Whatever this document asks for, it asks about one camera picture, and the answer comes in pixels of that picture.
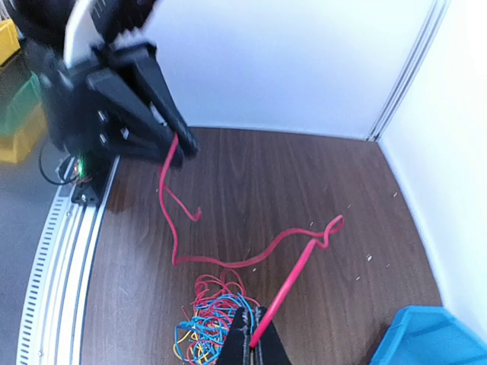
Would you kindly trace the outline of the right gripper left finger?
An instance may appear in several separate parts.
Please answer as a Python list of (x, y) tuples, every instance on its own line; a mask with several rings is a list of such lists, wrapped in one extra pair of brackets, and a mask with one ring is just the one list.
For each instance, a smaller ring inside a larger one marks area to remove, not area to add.
[(218, 356), (220, 365), (249, 365), (251, 317), (247, 308), (239, 307)]

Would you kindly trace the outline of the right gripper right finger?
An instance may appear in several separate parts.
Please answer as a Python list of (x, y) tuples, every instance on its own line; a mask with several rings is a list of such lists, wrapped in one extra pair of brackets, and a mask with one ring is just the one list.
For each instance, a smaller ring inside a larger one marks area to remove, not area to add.
[(291, 365), (273, 322), (270, 322), (253, 350), (253, 364)]

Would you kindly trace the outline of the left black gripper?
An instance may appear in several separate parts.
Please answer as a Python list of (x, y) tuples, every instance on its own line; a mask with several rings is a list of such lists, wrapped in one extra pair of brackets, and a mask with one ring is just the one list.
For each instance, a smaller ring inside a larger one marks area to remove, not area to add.
[[(96, 56), (67, 68), (54, 49), (34, 41), (25, 46), (27, 63), (40, 79), (49, 135), (60, 151), (161, 163), (174, 132), (184, 155), (197, 155), (198, 141), (173, 101), (156, 46), (140, 43), (121, 49), (128, 83)], [(145, 104), (154, 105), (172, 132)]]

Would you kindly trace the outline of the stacked yellow green bins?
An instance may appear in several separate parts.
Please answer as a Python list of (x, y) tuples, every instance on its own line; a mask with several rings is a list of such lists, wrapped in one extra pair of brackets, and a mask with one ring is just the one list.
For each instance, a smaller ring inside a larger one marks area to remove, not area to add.
[(21, 51), (13, 20), (1, 21), (1, 162), (17, 164), (47, 132), (40, 83)]

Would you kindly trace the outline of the left aluminium frame post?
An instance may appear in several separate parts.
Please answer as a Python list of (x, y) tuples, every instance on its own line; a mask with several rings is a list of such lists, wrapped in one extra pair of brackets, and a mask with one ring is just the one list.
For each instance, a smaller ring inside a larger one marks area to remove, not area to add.
[(450, 1), (431, 1), (412, 48), (366, 140), (378, 141), (410, 89), (447, 13)]

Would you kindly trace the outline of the front aluminium rail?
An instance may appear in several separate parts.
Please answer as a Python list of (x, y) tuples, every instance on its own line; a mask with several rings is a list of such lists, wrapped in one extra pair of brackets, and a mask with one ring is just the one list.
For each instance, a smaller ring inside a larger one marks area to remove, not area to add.
[(91, 268), (119, 160), (99, 205), (72, 202), (60, 186), (32, 264), (18, 333), (17, 364), (80, 364)]

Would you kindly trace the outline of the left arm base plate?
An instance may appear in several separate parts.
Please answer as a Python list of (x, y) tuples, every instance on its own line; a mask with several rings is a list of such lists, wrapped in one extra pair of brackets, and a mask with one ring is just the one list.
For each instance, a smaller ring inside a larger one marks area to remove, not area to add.
[(99, 207), (118, 158), (99, 158), (93, 154), (69, 156), (66, 176), (58, 188), (61, 197), (73, 204)]

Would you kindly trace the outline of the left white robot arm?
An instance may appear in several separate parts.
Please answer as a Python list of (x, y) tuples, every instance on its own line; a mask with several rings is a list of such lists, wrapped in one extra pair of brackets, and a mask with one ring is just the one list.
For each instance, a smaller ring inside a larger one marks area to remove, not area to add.
[(198, 141), (173, 101), (154, 44), (117, 46), (152, 1), (8, 1), (33, 47), (53, 144), (74, 156), (123, 156), (179, 167)]

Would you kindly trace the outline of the blue bin near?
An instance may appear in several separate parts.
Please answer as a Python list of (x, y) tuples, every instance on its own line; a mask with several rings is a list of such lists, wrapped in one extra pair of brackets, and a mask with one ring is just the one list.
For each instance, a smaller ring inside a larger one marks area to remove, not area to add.
[(372, 364), (485, 364), (486, 343), (442, 306), (400, 309)]

